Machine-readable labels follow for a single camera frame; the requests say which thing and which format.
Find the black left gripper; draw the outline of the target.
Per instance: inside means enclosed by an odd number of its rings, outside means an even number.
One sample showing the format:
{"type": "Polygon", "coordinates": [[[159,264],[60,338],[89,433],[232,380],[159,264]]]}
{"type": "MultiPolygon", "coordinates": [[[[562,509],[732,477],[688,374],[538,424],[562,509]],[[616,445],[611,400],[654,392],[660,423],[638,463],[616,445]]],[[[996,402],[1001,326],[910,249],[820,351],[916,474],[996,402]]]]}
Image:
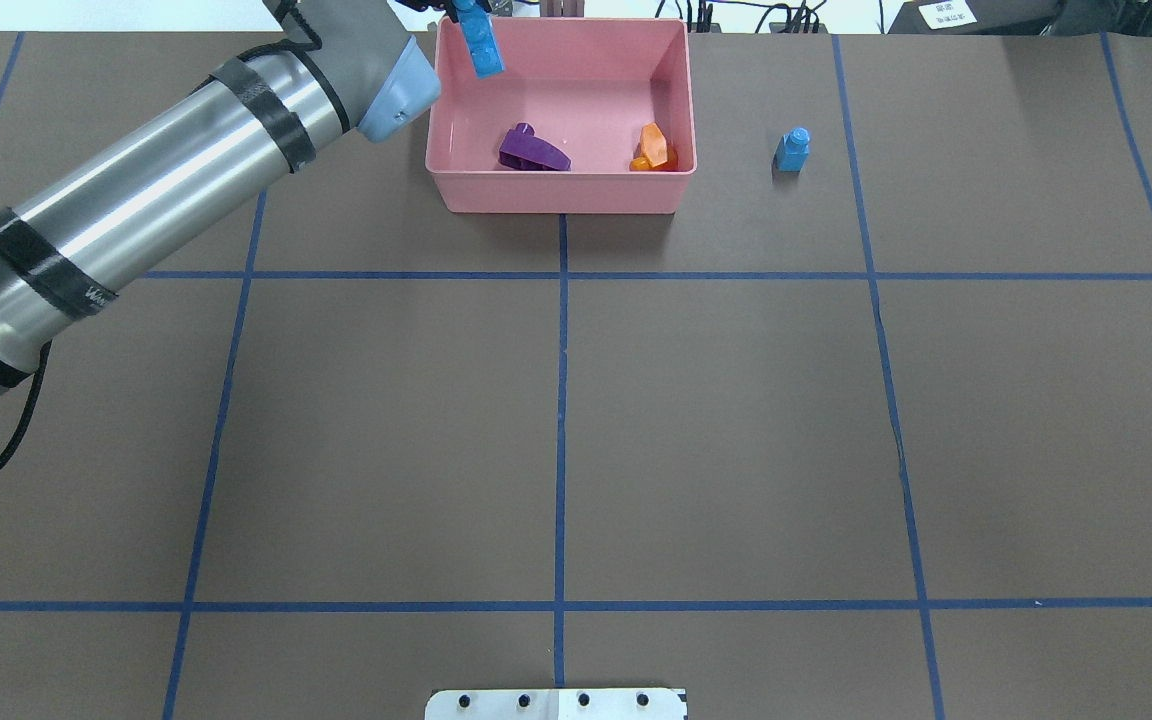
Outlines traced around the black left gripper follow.
{"type": "Polygon", "coordinates": [[[511,1],[417,1],[401,0],[401,5],[414,12],[440,12],[449,18],[461,18],[471,13],[511,15],[511,1]]]}

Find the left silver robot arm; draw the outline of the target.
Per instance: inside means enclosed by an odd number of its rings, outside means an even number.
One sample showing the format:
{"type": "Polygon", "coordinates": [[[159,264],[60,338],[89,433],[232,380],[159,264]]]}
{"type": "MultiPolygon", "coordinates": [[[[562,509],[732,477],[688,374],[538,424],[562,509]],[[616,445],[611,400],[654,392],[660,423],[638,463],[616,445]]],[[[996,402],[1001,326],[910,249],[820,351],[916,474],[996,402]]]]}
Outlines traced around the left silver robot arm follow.
{"type": "Polygon", "coordinates": [[[442,83],[384,1],[270,1],[285,38],[212,69],[191,94],[31,199],[0,209],[0,397],[46,343],[347,132],[380,143],[442,83]]]}

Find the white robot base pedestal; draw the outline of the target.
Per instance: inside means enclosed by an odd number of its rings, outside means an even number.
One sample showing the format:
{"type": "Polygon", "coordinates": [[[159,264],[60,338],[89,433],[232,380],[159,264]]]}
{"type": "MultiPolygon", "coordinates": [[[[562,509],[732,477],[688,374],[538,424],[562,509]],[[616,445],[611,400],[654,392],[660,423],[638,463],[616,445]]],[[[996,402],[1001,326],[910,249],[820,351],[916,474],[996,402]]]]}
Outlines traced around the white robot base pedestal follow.
{"type": "Polygon", "coordinates": [[[685,691],[664,687],[462,689],[431,694],[425,719],[687,719],[685,691]]]}

